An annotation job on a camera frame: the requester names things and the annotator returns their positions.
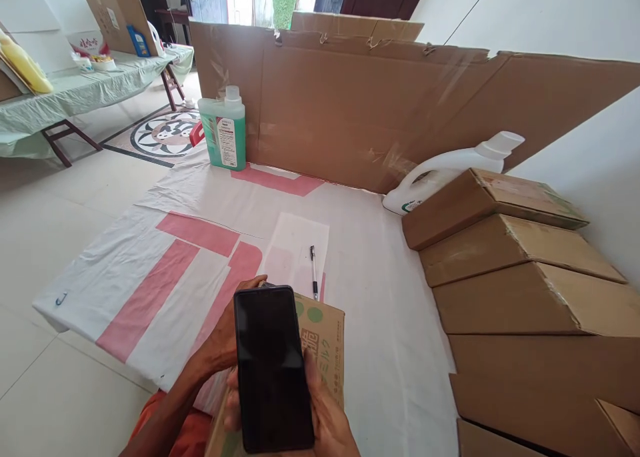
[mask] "smartphone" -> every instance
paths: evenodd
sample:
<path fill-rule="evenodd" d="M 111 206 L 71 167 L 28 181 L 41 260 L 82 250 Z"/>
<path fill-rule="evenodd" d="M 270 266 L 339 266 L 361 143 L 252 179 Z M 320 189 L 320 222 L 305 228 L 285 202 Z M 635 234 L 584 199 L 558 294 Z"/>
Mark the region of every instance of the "smartphone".
<path fill-rule="evenodd" d="M 293 289 L 233 296 L 242 441 L 249 454 L 313 447 L 313 422 Z"/>

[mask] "pen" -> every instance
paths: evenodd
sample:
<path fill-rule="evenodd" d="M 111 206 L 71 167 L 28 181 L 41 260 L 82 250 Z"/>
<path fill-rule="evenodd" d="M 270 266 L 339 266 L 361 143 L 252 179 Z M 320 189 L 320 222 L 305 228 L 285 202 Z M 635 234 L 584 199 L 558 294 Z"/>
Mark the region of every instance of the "pen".
<path fill-rule="evenodd" d="M 313 299 L 318 300 L 318 279 L 315 276 L 315 246 L 311 246 L 311 268 L 313 269 Z"/>

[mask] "wall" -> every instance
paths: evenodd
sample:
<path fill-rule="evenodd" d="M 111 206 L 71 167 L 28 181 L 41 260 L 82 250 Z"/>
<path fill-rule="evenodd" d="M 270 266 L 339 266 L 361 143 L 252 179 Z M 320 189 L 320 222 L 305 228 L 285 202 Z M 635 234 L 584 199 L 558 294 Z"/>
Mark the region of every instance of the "wall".
<path fill-rule="evenodd" d="M 640 0 L 421 0 L 412 19 L 434 44 L 640 61 Z M 640 289 L 638 109 L 640 89 L 510 173 L 577 204 L 585 237 Z"/>

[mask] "green tablecloth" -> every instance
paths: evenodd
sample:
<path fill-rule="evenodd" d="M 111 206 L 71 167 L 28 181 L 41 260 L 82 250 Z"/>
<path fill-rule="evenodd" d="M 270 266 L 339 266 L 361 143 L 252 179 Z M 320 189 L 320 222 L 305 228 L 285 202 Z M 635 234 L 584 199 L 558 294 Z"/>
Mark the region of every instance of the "green tablecloth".
<path fill-rule="evenodd" d="M 120 52 L 112 52 L 112 56 L 117 72 L 56 72 L 48 76 L 53 93 L 0 103 L 0 157 L 52 157 L 51 146 L 40 130 L 141 93 L 168 62 L 173 62 L 175 77 L 182 84 L 191 69 L 193 48 L 174 45 L 164 57 L 139 58 Z"/>

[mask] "green bottle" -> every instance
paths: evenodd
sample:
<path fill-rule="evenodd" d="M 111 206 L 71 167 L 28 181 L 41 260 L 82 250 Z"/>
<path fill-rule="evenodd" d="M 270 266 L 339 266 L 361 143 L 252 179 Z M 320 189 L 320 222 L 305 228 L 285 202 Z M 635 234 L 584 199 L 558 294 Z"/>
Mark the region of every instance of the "green bottle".
<path fill-rule="evenodd" d="M 198 108 L 211 165 L 244 170 L 247 166 L 247 142 L 245 106 L 240 89 L 228 85 L 224 101 L 200 99 Z"/>

